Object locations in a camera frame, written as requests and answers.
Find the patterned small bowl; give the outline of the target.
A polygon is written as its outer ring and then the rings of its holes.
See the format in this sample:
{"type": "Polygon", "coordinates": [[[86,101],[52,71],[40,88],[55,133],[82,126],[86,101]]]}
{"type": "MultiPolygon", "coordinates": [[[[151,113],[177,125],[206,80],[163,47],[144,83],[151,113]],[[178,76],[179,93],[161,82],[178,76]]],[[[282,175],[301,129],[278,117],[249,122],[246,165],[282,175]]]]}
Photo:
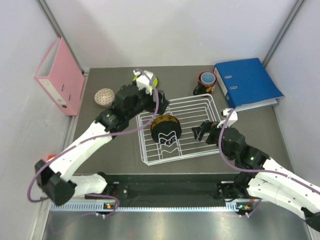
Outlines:
{"type": "Polygon", "coordinates": [[[115,92],[110,88],[102,88],[94,95],[94,101],[101,107],[109,106],[115,99],[115,92]]]}

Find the black gold plate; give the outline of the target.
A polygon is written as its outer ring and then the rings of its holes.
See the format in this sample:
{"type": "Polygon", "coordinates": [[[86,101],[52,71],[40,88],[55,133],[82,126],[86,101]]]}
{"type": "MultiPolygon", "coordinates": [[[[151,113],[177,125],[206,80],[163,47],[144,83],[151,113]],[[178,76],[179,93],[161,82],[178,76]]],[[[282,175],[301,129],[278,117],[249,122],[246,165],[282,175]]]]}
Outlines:
{"type": "Polygon", "coordinates": [[[156,117],[153,122],[150,125],[150,129],[152,130],[156,125],[162,123],[162,122],[174,122],[177,124],[180,124],[179,120],[174,117],[173,115],[162,115],[162,116],[158,116],[156,117]]]}

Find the black skull mug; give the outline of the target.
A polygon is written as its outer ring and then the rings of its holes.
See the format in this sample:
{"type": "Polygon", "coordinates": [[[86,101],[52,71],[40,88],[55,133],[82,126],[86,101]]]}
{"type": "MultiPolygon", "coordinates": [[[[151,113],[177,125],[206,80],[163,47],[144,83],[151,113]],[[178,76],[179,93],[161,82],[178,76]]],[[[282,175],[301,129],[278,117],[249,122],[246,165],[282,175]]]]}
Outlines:
{"type": "Polygon", "coordinates": [[[212,94],[217,83],[218,83],[218,79],[217,79],[217,76],[216,76],[216,81],[214,84],[212,85],[203,85],[200,81],[200,76],[203,72],[201,72],[198,76],[198,81],[197,81],[197,86],[194,88],[193,90],[193,95],[194,96],[197,96],[197,95],[203,95],[203,94],[212,94]]]}

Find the light blue cup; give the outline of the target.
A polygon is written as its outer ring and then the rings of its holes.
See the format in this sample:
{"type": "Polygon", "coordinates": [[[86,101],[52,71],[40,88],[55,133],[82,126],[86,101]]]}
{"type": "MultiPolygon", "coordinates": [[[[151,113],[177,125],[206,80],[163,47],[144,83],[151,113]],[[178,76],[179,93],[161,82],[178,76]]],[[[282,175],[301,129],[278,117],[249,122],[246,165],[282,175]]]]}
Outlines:
{"type": "Polygon", "coordinates": [[[216,82],[216,80],[217,80],[216,75],[210,71],[203,72],[200,75],[200,82],[203,85],[207,85],[207,86],[213,85],[216,82]]]}

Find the lime green plate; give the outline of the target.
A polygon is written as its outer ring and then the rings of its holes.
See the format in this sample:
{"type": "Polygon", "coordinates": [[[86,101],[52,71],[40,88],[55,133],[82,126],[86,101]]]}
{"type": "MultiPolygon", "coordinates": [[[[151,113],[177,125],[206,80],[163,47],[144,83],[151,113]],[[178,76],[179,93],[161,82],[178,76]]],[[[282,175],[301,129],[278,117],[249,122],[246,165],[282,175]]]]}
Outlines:
{"type": "MultiPolygon", "coordinates": [[[[137,79],[138,79],[138,78],[139,78],[138,76],[135,76],[135,77],[132,79],[132,84],[133,84],[134,86],[137,85],[137,79]]],[[[153,84],[154,84],[155,87],[157,87],[157,86],[158,86],[158,83],[159,83],[159,81],[158,81],[158,78],[156,77],[156,78],[154,79],[154,81],[153,81],[153,84]]]]}

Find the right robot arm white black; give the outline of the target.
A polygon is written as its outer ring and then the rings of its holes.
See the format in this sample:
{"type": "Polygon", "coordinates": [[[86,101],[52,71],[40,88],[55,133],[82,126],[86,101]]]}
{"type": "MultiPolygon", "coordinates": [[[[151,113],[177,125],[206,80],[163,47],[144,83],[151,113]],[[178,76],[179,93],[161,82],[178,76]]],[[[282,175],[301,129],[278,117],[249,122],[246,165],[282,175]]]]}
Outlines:
{"type": "Polygon", "coordinates": [[[239,198],[247,195],[285,208],[304,220],[312,229],[320,230],[320,188],[278,164],[263,151],[246,143],[233,127],[220,128],[217,122],[204,121],[193,127],[196,141],[208,134],[206,144],[216,145],[223,160],[233,161],[240,172],[233,192],[239,198]]]}

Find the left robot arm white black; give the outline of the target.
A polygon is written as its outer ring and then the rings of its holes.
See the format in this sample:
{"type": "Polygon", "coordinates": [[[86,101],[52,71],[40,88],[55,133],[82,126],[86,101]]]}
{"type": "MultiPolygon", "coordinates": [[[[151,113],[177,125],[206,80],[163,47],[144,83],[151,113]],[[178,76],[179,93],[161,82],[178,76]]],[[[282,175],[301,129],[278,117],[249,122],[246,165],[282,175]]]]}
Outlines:
{"type": "Polygon", "coordinates": [[[35,164],[37,185],[57,206],[87,194],[109,198],[114,187],[102,173],[74,175],[75,171],[100,147],[122,135],[132,118],[143,111],[163,114],[169,103],[162,90],[148,94],[135,85],[122,86],[112,104],[67,149],[35,164]]]}

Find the blue binder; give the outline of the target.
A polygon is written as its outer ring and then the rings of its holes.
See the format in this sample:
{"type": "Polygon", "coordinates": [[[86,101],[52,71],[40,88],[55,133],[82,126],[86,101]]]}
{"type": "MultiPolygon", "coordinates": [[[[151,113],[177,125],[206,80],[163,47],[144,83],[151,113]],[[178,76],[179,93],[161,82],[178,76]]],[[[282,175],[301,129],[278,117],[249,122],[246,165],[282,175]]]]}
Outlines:
{"type": "Polygon", "coordinates": [[[273,106],[284,97],[259,58],[220,62],[214,73],[228,107],[236,112],[273,106]]]}

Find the pink binder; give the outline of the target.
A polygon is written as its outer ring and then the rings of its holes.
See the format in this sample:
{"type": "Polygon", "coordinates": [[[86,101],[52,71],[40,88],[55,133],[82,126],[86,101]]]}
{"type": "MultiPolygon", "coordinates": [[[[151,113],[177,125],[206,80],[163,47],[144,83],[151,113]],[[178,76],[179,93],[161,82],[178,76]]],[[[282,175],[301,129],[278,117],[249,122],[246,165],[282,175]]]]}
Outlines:
{"type": "Polygon", "coordinates": [[[65,115],[79,113],[85,78],[62,37],[54,42],[34,78],[65,115]]]}

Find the red emergency button box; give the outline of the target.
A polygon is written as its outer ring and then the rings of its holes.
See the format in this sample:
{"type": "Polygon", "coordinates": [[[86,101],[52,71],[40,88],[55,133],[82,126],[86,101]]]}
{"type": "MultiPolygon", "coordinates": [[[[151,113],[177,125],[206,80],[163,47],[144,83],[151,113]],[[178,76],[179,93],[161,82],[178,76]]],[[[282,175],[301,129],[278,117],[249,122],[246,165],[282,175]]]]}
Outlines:
{"type": "Polygon", "coordinates": [[[49,155],[48,157],[47,157],[47,162],[48,161],[51,161],[53,158],[55,158],[57,155],[56,154],[52,154],[52,155],[49,155]]]}

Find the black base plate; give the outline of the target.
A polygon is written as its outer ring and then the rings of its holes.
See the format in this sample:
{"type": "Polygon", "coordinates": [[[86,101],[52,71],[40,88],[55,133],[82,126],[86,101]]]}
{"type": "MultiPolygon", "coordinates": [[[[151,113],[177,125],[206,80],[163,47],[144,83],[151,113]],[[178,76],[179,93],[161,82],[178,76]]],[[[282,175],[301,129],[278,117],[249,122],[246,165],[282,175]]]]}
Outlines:
{"type": "Polygon", "coordinates": [[[104,195],[121,207],[216,207],[227,200],[249,198],[234,185],[234,173],[106,174],[104,195]]]}

